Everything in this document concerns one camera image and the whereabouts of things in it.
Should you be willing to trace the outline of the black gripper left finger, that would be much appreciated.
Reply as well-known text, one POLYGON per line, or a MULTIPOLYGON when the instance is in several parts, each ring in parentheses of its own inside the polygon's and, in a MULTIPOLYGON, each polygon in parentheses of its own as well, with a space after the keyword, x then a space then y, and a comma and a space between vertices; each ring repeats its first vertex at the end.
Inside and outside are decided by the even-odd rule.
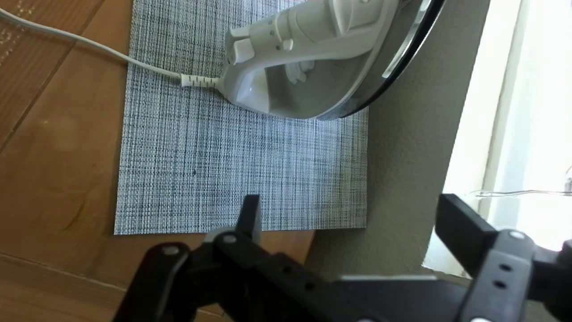
POLYGON ((235 322, 295 322, 324 306, 326 281, 260 243, 260 197, 247 195, 238 222, 197 248, 158 243, 143 256, 113 322, 193 322, 219 304, 235 322))

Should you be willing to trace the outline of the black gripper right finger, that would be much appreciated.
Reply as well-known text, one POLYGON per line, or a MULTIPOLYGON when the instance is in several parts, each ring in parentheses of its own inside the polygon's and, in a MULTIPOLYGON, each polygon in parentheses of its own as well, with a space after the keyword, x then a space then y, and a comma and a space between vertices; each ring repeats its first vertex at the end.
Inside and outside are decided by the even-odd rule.
POLYGON ((496 229, 454 193, 442 193, 435 231, 472 277, 458 322, 522 322, 530 300, 572 322, 572 240, 549 250, 517 229, 496 229))

